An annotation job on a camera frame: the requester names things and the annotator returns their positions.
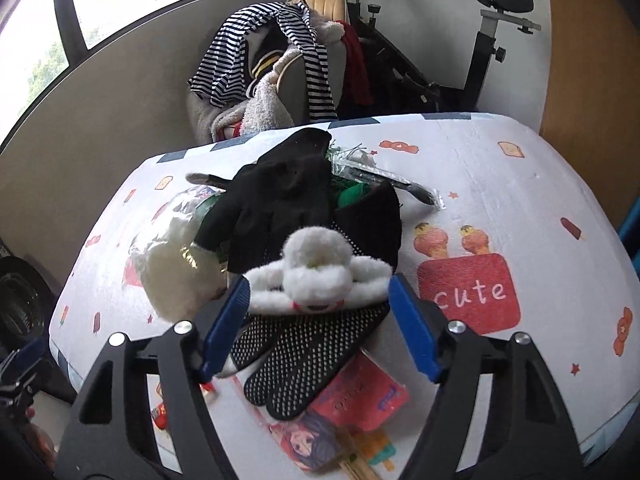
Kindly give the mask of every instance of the red cloth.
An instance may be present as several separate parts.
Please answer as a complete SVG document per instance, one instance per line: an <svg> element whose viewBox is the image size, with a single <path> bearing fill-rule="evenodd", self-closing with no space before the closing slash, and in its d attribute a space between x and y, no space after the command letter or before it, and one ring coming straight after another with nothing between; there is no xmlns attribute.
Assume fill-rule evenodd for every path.
<svg viewBox="0 0 640 480"><path fill-rule="evenodd" d="M238 121L234 124L234 139L236 137L240 137L240 127L242 126L242 121Z"/></svg>
<svg viewBox="0 0 640 480"><path fill-rule="evenodd" d="M347 48L347 65L344 69L344 85L342 92L358 105L372 105L371 88L367 77L367 67L358 34L349 23L338 21L344 27L342 42Z"/></svg>

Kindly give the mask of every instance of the pink card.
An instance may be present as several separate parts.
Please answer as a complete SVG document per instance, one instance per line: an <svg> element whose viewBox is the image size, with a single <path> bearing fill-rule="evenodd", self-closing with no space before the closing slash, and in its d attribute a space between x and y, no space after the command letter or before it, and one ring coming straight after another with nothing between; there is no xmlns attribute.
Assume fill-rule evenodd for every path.
<svg viewBox="0 0 640 480"><path fill-rule="evenodd" d="M309 406L336 428L349 426L373 431L409 399L393 380L363 352L336 375Z"/></svg>

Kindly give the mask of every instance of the black and white striped shirt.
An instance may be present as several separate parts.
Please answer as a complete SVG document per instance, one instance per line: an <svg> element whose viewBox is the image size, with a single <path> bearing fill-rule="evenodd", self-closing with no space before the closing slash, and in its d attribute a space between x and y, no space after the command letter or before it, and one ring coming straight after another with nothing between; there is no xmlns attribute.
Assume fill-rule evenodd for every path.
<svg viewBox="0 0 640 480"><path fill-rule="evenodd" d="M310 23L309 8L303 2L255 4L229 16L216 34L198 71L189 79L191 91L222 108L244 100L245 35L275 19L287 39L302 53L305 61L309 119L312 122L335 119L334 101L328 81L326 48L318 43Z"/></svg>

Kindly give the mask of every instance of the plastic wrap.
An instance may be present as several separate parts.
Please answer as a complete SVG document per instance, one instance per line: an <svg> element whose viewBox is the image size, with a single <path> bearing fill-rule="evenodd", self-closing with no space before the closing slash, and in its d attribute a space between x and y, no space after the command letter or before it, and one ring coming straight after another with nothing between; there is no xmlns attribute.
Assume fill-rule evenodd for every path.
<svg viewBox="0 0 640 480"><path fill-rule="evenodd" d="M350 150L330 148L332 173L335 176L374 186L387 181L393 187L409 192L424 204L434 206L439 210L447 208L442 195L437 189L422 186L417 182L407 180L401 175L377 168L373 158L359 146Z"/></svg>
<svg viewBox="0 0 640 480"><path fill-rule="evenodd" d="M226 288L226 273L216 254L192 247L205 213L221 191L209 186L178 193L136 235L129 255L158 313L169 321L191 319Z"/></svg>

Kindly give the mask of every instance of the tablecloth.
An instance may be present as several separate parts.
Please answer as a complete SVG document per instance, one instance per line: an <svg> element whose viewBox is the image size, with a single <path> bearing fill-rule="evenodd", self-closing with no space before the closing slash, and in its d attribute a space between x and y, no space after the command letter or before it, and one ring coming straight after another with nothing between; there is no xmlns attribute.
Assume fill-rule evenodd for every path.
<svg viewBox="0 0 640 480"><path fill-rule="evenodd" d="M634 322L640 284L575 171L532 130L501 116L407 115L317 126L332 134L335 146L360 146L377 167L441 192L444 210L398 191L398 270L449 319L499 338L516 330L530 333L566 400L582 450L588 454L610 444L626 420L616 419L617 429L608 436L606 423L624 406L628 411L640 390L640 333ZM191 187L184 175L232 178L295 130L154 156L131 173L88 235L50 325L53 355L76 389L111 333L136 339L169 326L154 313L128 250L156 212ZM385 426L395 449L392 470L375 466L383 480L391 480L414 448L436 387L415 370L393 315L366 346L411 397ZM210 414L239 478L302 478L232 382L214 385L218 394ZM151 392L152 403L159 402ZM483 377L460 466L473 464L478 455L489 392L490 380ZM165 434L159 443L171 453ZM344 478L339 470L324 476Z"/></svg>

